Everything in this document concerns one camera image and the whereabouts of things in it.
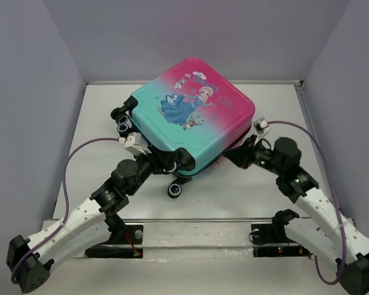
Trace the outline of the pink and teal kids suitcase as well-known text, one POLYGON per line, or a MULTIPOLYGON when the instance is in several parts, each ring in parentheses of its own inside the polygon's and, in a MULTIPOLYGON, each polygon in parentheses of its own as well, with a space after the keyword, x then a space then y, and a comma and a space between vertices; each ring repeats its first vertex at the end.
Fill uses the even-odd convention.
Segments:
POLYGON ((191 171, 173 173, 172 199, 182 185, 210 167, 249 132, 255 104, 199 58, 187 58, 135 90, 111 112, 122 137, 138 132, 148 146, 163 151, 186 149, 191 171))

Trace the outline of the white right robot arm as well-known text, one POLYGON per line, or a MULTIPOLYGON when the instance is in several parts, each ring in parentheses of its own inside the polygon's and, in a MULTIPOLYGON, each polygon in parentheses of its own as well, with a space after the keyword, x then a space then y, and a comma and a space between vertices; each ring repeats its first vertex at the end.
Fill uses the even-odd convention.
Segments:
POLYGON ((256 165, 274 173, 280 192, 310 218, 304 221, 293 210, 279 211, 267 230, 258 231, 258 237, 300 244, 315 261, 323 261, 336 272, 337 282, 348 294, 369 293, 369 238, 341 214, 336 202, 301 167, 301 151, 294 140, 278 138, 273 148, 267 148, 251 136, 224 156, 239 168, 256 165))

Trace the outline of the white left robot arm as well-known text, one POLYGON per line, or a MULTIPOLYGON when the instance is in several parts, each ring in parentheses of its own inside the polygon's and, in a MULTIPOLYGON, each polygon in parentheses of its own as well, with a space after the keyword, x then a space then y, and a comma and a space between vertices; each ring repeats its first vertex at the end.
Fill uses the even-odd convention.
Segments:
POLYGON ((50 227, 28 237, 18 235, 9 242, 6 264, 11 282, 23 294, 41 287, 62 263, 94 246, 123 237, 125 223, 118 212, 129 204, 151 175, 192 170, 194 158, 184 149, 161 151, 149 146, 133 159, 121 160, 110 177, 73 211, 50 227))

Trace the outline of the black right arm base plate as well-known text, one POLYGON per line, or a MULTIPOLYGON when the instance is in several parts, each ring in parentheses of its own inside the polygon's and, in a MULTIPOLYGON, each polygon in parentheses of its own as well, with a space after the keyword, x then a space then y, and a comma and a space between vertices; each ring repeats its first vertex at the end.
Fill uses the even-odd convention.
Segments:
POLYGON ((255 258, 311 257, 311 253, 285 236, 285 232, 272 223, 252 224, 249 241, 255 258))

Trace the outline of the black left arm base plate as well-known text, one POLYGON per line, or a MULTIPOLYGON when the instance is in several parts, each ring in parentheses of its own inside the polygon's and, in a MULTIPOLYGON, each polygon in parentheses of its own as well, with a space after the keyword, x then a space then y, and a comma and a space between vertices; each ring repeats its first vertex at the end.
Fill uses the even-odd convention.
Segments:
POLYGON ((144 225, 140 223, 129 223, 120 237, 112 235, 106 242, 99 243, 84 251, 88 258, 101 259, 142 259, 144 225))

